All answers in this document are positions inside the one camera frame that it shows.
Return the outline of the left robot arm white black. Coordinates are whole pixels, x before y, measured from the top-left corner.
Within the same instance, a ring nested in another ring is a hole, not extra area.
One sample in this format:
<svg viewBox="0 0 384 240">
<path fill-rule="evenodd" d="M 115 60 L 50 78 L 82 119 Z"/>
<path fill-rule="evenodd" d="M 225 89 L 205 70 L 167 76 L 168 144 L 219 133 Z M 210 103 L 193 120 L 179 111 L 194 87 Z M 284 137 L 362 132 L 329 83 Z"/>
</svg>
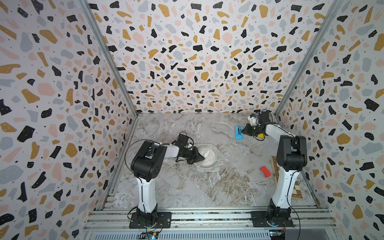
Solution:
<svg viewBox="0 0 384 240">
<path fill-rule="evenodd" d="M 161 171 L 164 159 L 168 158 L 173 158 L 176 162 L 186 161 L 189 165 L 205 160 L 186 133 L 180 133 L 176 140 L 169 144 L 144 140 L 131 162 L 131 171 L 139 188 L 139 203 L 134 217 L 146 224 L 154 225 L 158 220 L 156 177 Z"/>
</svg>

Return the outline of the blue tape dispenser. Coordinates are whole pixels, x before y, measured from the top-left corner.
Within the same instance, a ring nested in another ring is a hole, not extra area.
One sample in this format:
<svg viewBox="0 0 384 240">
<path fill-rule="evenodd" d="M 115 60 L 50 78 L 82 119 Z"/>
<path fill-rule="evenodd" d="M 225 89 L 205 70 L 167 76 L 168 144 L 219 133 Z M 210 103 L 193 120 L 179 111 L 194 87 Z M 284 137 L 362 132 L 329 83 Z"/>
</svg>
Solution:
<svg viewBox="0 0 384 240">
<path fill-rule="evenodd" d="M 236 126 L 235 128 L 235 138 L 236 140 L 243 140 L 244 134 L 243 134 L 243 127 L 242 126 Z"/>
</svg>

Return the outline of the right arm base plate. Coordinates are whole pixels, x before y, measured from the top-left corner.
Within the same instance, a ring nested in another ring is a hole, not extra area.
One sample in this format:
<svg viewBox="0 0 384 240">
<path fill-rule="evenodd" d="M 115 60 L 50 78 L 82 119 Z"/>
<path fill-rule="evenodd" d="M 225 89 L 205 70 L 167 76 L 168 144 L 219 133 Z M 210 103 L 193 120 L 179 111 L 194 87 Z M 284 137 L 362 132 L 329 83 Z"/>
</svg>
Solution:
<svg viewBox="0 0 384 240">
<path fill-rule="evenodd" d="M 251 221 L 254 228 L 282 228 L 282 227 L 294 227 L 292 219 L 288 217 L 287 213 L 283 213 L 282 216 L 269 214 L 267 211 L 252 211 Z"/>
</svg>

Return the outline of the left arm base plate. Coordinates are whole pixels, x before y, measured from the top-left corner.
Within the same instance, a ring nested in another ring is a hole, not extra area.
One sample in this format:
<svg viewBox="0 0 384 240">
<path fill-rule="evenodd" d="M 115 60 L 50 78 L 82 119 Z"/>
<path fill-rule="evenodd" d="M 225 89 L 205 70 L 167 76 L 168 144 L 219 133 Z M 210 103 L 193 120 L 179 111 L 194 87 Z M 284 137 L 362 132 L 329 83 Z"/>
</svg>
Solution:
<svg viewBox="0 0 384 240">
<path fill-rule="evenodd" d="M 130 229 L 169 229 L 171 227 L 171 212 L 154 212 L 145 214 L 144 212 L 133 213 L 131 216 Z"/>
</svg>

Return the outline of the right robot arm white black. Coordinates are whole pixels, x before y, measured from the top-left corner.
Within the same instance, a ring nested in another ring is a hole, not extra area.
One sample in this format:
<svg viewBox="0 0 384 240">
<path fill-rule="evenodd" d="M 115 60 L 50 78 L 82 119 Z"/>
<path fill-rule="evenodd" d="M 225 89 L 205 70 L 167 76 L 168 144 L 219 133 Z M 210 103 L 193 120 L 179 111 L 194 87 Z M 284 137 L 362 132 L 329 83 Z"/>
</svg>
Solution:
<svg viewBox="0 0 384 240">
<path fill-rule="evenodd" d="M 295 182 L 307 165 L 307 140 L 294 135 L 274 122 L 270 111 L 260 111 L 248 116 L 249 123 L 244 128 L 236 127 L 237 139 L 247 135 L 263 141 L 271 137 L 278 142 L 276 163 L 279 167 L 277 188 L 267 208 L 265 221 L 272 227 L 287 223 L 293 210 L 291 201 Z"/>
</svg>

